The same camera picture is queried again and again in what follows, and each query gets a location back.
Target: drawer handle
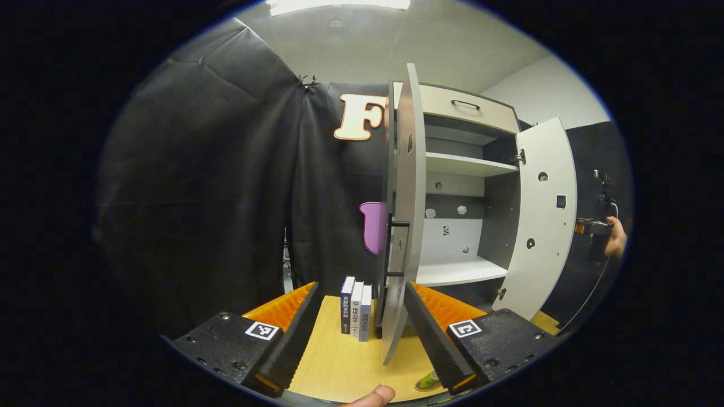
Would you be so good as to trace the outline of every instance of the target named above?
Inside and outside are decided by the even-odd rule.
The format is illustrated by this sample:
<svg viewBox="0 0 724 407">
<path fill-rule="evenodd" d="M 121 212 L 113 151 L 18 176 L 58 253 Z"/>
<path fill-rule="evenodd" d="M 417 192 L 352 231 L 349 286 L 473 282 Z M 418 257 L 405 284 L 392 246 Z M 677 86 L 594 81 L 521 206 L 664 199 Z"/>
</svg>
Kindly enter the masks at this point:
<svg viewBox="0 0 724 407">
<path fill-rule="evenodd" d="M 470 102 L 459 101 L 459 100 L 455 100 L 455 99 L 453 99 L 453 100 L 450 101 L 451 104 L 455 104 L 455 102 L 464 103 L 464 104 L 469 104 L 470 106 L 475 106 L 475 109 L 476 109 L 476 110 L 480 110 L 480 106 L 478 106 L 478 105 L 476 105 L 476 104 L 472 104 L 472 103 L 470 103 Z"/>
</svg>

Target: human hand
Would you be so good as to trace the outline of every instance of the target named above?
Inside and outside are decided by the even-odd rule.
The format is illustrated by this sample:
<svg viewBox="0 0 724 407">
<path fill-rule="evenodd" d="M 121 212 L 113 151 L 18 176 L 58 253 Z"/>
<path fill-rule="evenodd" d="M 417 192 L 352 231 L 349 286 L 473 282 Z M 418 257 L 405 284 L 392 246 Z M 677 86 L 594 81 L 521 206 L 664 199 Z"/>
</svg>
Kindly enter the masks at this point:
<svg viewBox="0 0 724 407">
<path fill-rule="evenodd" d="M 603 253 L 606 256 L 616 256 L 621 260 L 623 250 L 626 248 L 628 236 L 626 236 L 626 233 L 623 231 L 623 225 L 620 220 L 615 217 L 608 217 L 606 220 L 609 223 L 613 223 L 613 230 L 611 231 L 611 236 L 608 238 L 608 243 L 606 243 L 606 249 L 604 249 Z"/>
<path fill-rule="evenodd" d="M 391 387 L 379 385 L 372 393 L 340 407 L 385 407 L 393 398 L 395 391 Z"/>
</svg>

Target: ceiling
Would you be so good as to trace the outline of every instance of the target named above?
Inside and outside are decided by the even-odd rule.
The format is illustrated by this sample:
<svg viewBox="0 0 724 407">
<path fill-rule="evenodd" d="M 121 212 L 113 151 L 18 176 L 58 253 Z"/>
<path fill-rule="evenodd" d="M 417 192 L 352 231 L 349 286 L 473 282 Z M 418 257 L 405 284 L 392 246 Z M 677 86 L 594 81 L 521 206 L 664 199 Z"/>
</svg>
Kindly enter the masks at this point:
<svg viewBox="0 0 724 407">
<path fill-rule="evenodd" d="M 462 1 L 411 0 L 405 11 L 319 7 L 276 17 L 260 2 L 237 18 L 295 73 L 324 82 L 402 80 L 412 62 L 421 82 L 481 93 L 550 55 L 497 16 Z"/>
</svg>

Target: white cabinet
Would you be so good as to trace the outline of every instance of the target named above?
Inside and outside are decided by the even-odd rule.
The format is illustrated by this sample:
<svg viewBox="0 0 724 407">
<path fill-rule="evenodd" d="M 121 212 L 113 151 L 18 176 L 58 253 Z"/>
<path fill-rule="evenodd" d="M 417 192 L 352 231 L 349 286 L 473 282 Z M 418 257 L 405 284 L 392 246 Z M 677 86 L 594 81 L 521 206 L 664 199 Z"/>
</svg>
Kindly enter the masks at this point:
<svg viewBox="0 0 724 407">
<path fill-rule="evenodd" d="M 413 76 L 391 86 L 395 200 L 387 205 L 410 227 L 392 234 L 388 271 L 398 274 L 387 278 L 385 364 L 407 319 L 406 281 L 437 287 L 503 278 L 493 309 L 530 320 L 563 270 L 576 223 L 576 172 L 558 118 L 521 132 L 511 106 Z"/>
</svg>

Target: purple object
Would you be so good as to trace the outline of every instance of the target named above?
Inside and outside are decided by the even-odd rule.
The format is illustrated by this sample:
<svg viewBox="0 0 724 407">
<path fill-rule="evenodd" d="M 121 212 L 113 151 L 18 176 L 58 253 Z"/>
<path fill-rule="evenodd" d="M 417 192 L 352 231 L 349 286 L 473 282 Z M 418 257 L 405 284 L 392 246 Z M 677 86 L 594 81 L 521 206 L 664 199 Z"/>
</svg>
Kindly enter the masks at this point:
<svg viewBox="0 0 724 407">
<path fill-rule="evenodd" d="M 366 202 L 360 205 L 364 214 L 364 245 L 374 254 L 379 252 L 379 229 L 382 221 L 382 203 Z"/>
</svg>

